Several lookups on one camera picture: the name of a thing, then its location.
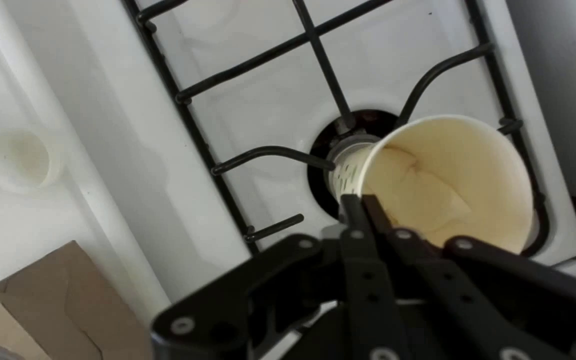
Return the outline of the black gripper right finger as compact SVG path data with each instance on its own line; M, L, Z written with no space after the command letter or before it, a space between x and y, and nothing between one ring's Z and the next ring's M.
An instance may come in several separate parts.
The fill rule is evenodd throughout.
M473 237L441 250L387 220L380 203L363 207L388 253L452 326L449 339L471 360L576 360L576 277Z

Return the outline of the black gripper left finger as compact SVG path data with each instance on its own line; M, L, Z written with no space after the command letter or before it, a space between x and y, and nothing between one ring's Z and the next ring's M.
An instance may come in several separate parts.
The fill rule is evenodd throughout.
M406 334L378 245L390 225L372 196L342 200L338 239L293 234L193 297L151 329L156 360L259 360L336 300L338 318L304 341L309 359L400 359Z

